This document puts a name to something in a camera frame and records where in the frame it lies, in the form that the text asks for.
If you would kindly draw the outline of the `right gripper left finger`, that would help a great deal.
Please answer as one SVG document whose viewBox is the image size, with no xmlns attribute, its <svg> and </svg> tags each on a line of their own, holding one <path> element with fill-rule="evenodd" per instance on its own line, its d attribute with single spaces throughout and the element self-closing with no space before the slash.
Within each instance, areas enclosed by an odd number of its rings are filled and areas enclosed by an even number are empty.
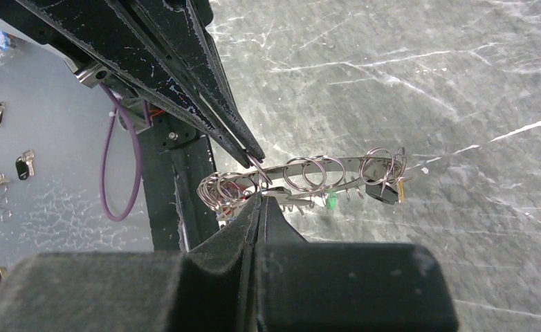
<svg viewBox="0 0 541 332">
<path fill-rule="evenodd" d="M 0 331 L 256 331 L 262 197 L 189 252 L 42 253 L 0 283 Z"/>
</svg>

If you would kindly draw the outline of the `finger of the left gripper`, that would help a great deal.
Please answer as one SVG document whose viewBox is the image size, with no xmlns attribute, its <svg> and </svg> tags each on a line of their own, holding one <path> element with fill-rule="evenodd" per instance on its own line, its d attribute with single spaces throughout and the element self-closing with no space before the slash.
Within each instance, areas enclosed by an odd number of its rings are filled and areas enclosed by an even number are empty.
<svg viewBox="0 0 541 332">
<path fill-rule="evenodd" d="M 131 7 L 164 52 L 165 65 L 188 95 L 192 121 L 236 161 L 265 153 L 240 115 L 212 36 L 209 1 L 133 1 Z"/>
</svg>

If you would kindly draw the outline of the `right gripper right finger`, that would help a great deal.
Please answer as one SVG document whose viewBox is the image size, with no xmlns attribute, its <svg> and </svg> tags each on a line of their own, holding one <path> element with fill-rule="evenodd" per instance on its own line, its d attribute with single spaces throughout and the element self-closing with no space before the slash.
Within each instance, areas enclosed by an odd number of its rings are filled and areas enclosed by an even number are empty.
<svg viewBox="0 0 541 332">
<path fill-rule="evenodd" d="M 457 331 L 441 266 L 414 243 L 308 242 L 275 199 L 257 205 L 260 331 Z"/>
</svg>

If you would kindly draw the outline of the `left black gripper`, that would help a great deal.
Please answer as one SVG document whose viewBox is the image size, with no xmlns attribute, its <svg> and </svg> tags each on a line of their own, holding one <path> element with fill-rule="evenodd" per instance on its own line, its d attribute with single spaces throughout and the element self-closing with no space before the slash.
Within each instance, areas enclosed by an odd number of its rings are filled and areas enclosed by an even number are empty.
<svg viewBox="0 0 541 332">
<path fill-rule="evenodd" d="M 62 59 L 96 59 L 142 98 L 201 131 L 191 119 L 188 94 L 175 82 L 162 48 L 132 3 L 0 1 L 0 30 Z"/>
</svg>

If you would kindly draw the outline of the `silver disc keyring with keys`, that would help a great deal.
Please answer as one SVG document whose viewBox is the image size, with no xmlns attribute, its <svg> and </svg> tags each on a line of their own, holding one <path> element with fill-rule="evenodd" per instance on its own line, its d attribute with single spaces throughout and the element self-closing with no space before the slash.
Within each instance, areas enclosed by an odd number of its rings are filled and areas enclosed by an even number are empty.
<svg viewBox="0 0 541 332">
<path fill-rule="evenodd" d="M 406 167 L 404 147 L 376 147 L 342 158 L 300 156 L 268 168 L 255 163 L 250 172 L 214 172 L 201 180 L 196 193 L 220 225 L 233 221 L 257 194 L 275 198 L 283 210 L 299 212 L 316 205 L 332 209 L 339 194 L 347 200 L 356 194 L 394 205 L 404 195 Z"/>
</svg>

